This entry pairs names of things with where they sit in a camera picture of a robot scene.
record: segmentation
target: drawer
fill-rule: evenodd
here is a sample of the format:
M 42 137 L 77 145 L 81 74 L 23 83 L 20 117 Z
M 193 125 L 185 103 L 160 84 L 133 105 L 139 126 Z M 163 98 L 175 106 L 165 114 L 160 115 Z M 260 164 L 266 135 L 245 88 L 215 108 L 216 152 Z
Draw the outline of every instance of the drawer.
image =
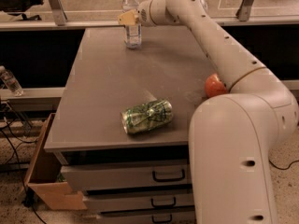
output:
M 196 217 L 192 208 L 185 209 L 185 211 L 169 211 L 157 213 L 131 213 L 128 216 L 122 217 L 106 217 L 98 216 L 97 223 L 99 224 L 170 224 L 179 223 L 181 221 L 188 221 L 194 224 Z
M 194 205 L 192 189 L 84 196 L 83 202 L 88 209 L 100 212 L 161 209 Z
M 192 183 L 187 160 L 64 166 L 62 174 L 73 190 L 128 189 Z

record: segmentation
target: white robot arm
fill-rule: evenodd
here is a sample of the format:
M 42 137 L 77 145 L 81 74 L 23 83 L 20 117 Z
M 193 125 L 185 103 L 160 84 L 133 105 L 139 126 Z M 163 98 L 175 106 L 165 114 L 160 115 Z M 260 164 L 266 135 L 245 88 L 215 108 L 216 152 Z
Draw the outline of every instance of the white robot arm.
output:
M 208 99 L 190 124 L 197 222 L 277 224 L 268 151 L 298 124 L 298 104 L 266 66 L 206 14 L 203 0 L 149 0 L 144 26 L 186 25 L 230 92 Z

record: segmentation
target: water bottle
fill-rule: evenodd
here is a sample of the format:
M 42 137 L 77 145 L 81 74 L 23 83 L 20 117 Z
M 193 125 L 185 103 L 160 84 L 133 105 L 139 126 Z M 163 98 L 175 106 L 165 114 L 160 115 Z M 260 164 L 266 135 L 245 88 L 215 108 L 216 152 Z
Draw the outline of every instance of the water bottle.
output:
M 123 0 L 122 11 L 126 12 L 132 9 L 138 9 L 138 0 Z M 124 42 L 128 49 L 137 49 L 141 47 L 141 24 L 125 26 Z
M 0 78 L 6 87 L 14 94 L 14 96 L 23 95 L 23 90 L 19 81 L 15 78 L 11 71 L 7 70 L 3 65 L 0 66 Z

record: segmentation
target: gray tabletop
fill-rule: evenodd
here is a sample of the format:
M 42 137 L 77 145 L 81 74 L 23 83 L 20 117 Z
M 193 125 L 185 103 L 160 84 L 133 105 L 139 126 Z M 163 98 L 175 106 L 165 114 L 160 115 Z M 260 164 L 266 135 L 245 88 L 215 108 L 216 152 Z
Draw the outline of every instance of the gray tabletop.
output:
M 87 29 L 45 145 L 47 151 L 187 145 L 192 114 L 214 69 L 185 27 L 142 28 L 129 50 L 120 27 Z M 174 118 L 128 135 L 121 112 L 164 98 Z

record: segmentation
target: desk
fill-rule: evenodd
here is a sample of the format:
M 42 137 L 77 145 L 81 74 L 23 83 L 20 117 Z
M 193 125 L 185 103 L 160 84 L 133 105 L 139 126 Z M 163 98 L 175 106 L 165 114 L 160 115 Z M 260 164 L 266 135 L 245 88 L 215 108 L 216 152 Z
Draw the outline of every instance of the desk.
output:
M 100 223 L 195 219 L 188 130 L 214 73 L 185 27 L 143 28 L 129 50 L 122 28 L 87 29 L 45 145 Z M 121 112 L 157 98 L 174 119 L 127 135 Z

